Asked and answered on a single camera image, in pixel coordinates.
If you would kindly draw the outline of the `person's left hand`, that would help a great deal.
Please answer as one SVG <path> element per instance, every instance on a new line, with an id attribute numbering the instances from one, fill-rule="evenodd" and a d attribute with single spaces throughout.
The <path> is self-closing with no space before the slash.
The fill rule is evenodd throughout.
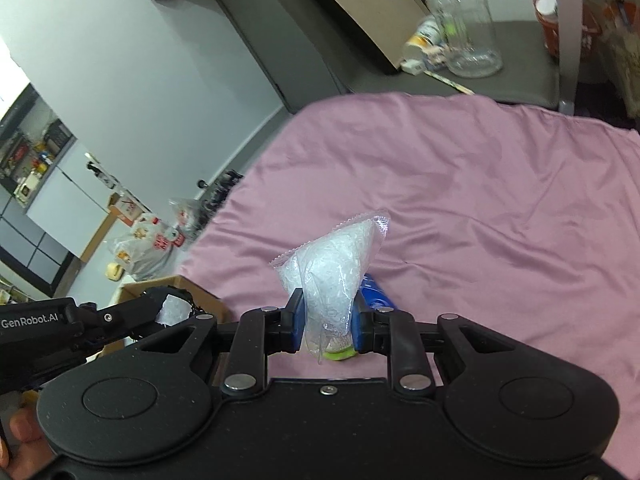
<path id="1" fill-rule="evenodd" d="M 9 418 L 9 435 L 17 442 L 12 451 L 1 439 L 1 470 L 11 479 L 30 479 L 53 460 L 54 453 L 37 420 L 38 393 L 22 394 L 20 407 Z"/>

